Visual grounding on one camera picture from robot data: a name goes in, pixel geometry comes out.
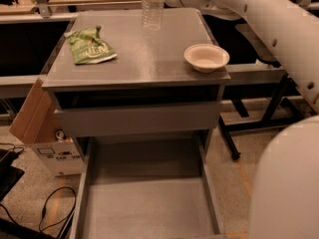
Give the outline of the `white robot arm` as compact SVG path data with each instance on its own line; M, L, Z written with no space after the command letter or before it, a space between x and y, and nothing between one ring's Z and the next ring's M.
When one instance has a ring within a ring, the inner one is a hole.
M289 0L168 0L170 6L225 8L243 18L308 100L318 103L318 18ZM248 239L319 239L316 117L269 142L251 196Z

